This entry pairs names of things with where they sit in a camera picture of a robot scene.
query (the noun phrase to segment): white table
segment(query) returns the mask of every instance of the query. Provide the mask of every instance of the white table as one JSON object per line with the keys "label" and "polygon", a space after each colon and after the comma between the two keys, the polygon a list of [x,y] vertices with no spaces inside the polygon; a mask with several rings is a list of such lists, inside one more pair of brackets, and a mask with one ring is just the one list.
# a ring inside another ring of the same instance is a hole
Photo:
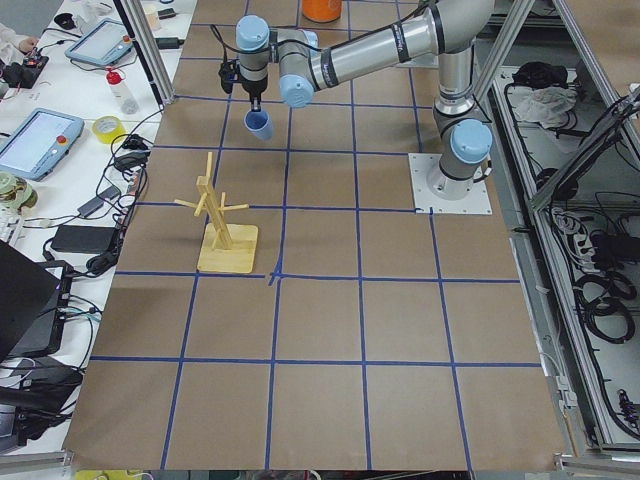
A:
{"label": "white table", "polygon": [[[184,39],[189,29],[193,11],[197,0],[176,0],[171,4],[153,3],[158,9],[173,8],[178,14],[176,17],[161,20],[162,28],[154,31],[156,37],[178,37]],[[57,13],[69,12],[72,14],[82,14],[81,3],[78,1],[65,0]],[[117,12],[112,10],[108,15],[110,18],[118,19]],[[50,27],[58,28],[53,23]],[[49,45],[61,39],[73,38],[64,33],[47,31],[42,35],[39,45]],[[109,145],[100,143],[97,137],[91,132],[93,121],[105,115],[115,115],[122,119],[127,132],[144,118],[157,112],[159,107],[153,96],[151,88],[140,64],[137,60],[134,64],[125,66],[122,71],[126,74],[126,82],[134,93],[140,105],[138,112],[132,115],[125,115],[119,111],[118,104],[109,90],[105,79],[105,71],[83,71],[69,62],[64,55],[64,51],[71,45],[70,42],[62,45],[55,45],[45,49],[44,55],[50,57],[49,63],[38,78],[36,85],[32,89],[12,89],[6,95],[6,100],[0,102],[0,131],[11,133],[20,123],[27,118],[35,108],[46,108],[60,111],[70,115],[75,115],[85,121],[82,135],[71,147],[69,154],[61,160],[52,173],[42,179],[42,181],[29,183],[38,192],[38,202],[33,209],[25,214],[25,218],[55,218],[64,215],[77,213],[76,209],[95,196],[96,189],[100,191],[108,186],[103,182],[100,186],[97,183],[102,175],[104,167],[110,159]],[[170,78],[173,78],[180,59],[181,49],[162,50],[161,57]],[[121,63],[129,63],[134,58],[134,54],[129,54]],[[136,133],[142,137],[153,141],[158,131],[161,114],[153,116],[140,126]],[[110,179],[117,179],[119,172],[111,169]],[[107,210],[103,207],[92,215],[99,216]],[[35,226],[37,222],[26,222],[27,225]],[[111,226],[113,220],[111,215],[96,221],[74,220],[73,224],[83,224],[92,226]],[[55,228],[31,229],[24,228],[22,235],[15,247],[23,254],[34,261],[43,261],[42,245],[53,236]],[[55,253],[57,259],[65,260],[74,268],[80,271],[85,270],[85,263],[92,255],[84,254],[60,254]],[[75,280],[72,293],[86,298],[104,307],[108,296],[111,281],[115,269],[109,270],[104,275],[96,279]],[[94,324],[94,335],[97,332],[97,325]],[[67,365],[79,365],[87,349],[90,348],[92,337],[88,320],[71,321],[65,325],[62,338],[62,345],[58,352],[52,355],[54,358]],[[73,401],[78,394],[78,389],[70,398]],[[45,453],[60,450],[68,430],[69,422],[48,429],[37,441],[29,441],[25,447],[21,447],[10,455]],[[15,475],[7,475],[7,479],[29,479],[39,480],[72,478],[70,469],[55,468],[46,471],[35,471],[33,473],[21,472]]]}
{"label": "white table", "polygon": [[[113,7],[111,0],[105,3]],[[159,8],[164,5],[159,2],[143,3],[153,3]],[[196,0],[176,0],[169,4],[171,8],[179,13],[173,18],[161,20],[162,28],[154,31],[154,36],[184,39],[189,29],[195,4]],[[58,13],[60,12],[82,15],[81,3],[65,0]],[[99,19],[103,18],[119,20],[115,8],[107,16],[99,17]],[[49,27],[59,29],[53,21]],[[80,33],[78,29],[70,30],[70,32]],[[58,40],[66,39],[75,40],[62,32],[47,31],[42,35],[38,44],[45,46]],[[122,120],[140,121],[158,109],[158,104],[153,96],[140,60],[136,60],[135,49],[132,49],[116,65],[124,73],[126,84],[140,105],[140,109],[136,113],[127,115],[120,111],[118,103],[107,84],[106,71],[104,69],[80,64],[87,69],[98,68],[93,71],[84,71],[71,64],[64,55],[64,52],[71,44],[71,42],[66,42],[62,45],[53,45],[44,49],[43,54],[49,57],[49,63],[38,77],[36,84],[31,89],[9,90],[6,100],[0,103],[0,115],[26,118],[34,108],[47,108],[75,115],[85,120],[95,120],[104,115],[116,115]],[[181,51],[182,49],[161,50],[160,52],[170,78],[175,75]],[[121,65],[126,65],[134,60],[135,63],[132,65],[120,68]]]}

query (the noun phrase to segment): light blue joint cap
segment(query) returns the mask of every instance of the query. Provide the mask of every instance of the light blue joint cap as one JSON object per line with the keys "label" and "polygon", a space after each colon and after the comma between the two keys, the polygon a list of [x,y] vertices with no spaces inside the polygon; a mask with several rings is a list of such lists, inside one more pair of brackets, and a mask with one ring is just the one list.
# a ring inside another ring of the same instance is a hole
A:
{"label": "light blue joint cap", "polygon": [[242,17],[236,26],[236,45],[240,50],[252,51],[269,41],[269,25],[257,15]]}
{"label": "light blue joint cap", "polygon": [[451,150],[469,165],[482,162],[491,150],[493,135],[479,120],[467,119],[458,123],[451,133]]}
{"label": "light blue joint cap", "polygon": [[311,82],[300,75],[284,75],[280,77],[280,95],[282,101],[291,108],[306,107],[313,99]]}
{"label": "light blue joint cap", "polygon": [[[302,30],[302,33],[304,33],[304,36],[307,37],[307,43],[309,45],[311,45],[312,47],[316,47],[318,48],[318,34],[316,34],[316,32],[312,32],[310,30]],[[315,56],[318,54],[318,52],[316,52],[315,50],[310,50],[309,53],[311,54],[311,56]]]}

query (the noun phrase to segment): blue cup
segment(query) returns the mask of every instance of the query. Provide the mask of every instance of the blue cup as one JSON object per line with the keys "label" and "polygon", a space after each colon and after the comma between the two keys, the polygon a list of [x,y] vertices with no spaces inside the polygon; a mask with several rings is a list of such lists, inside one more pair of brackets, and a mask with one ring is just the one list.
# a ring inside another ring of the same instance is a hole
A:
{"label": "blue cup", "polygon": [[270,140],[273,137],[273,123],[266,110],[248,111],[244,116],[244,126],[260,140]]}

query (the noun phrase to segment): robotic arm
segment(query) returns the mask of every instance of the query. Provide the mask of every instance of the robotic arm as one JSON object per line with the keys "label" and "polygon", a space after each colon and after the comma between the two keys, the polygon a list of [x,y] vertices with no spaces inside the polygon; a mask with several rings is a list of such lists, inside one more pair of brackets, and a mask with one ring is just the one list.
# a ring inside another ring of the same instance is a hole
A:
{"label": "robotic arm", "polygon": [[316,91],[426,53],[438,55],[440,88],[434,116],[445,154],[440,161],[443,175],[433,190],[451,199],[462,198],[461,192],[468,190],[492,143],[489,129],[471,117],[473,40],[493,8],[494,0],[440,0],[422,5],[412,18],[322,50],[316,48],[317,37],[311,32],[272,29],[260,17],[243,17],[236,28],[238,60],[221,68],[223,88],[230,92],[233,83],[242,84],[252,111],[260,111],[260,96],[268,84],[267,65],[278,63],[283,101],[301,108]]}

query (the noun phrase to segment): white cloth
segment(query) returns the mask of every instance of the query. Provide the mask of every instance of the white cloth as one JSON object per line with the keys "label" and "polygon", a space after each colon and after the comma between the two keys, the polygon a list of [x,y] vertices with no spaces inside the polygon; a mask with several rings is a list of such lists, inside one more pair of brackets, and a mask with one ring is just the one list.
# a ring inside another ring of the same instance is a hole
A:
{"label": "white cloth", "polygon": [[10,65],[13,62],[22,63],[24,55],[19,50],[19,45],[26,38],[29,37],[27,35],[18,35],[11,28],[0,23],[0,60],[6,65]]}
{"label": "white cloth", "polygon": [[516,118],[525,122],[538,122],[543,128],[560,127],[567,122],[578,94],[568,88],[548,87],[534,90],[514,109]]}

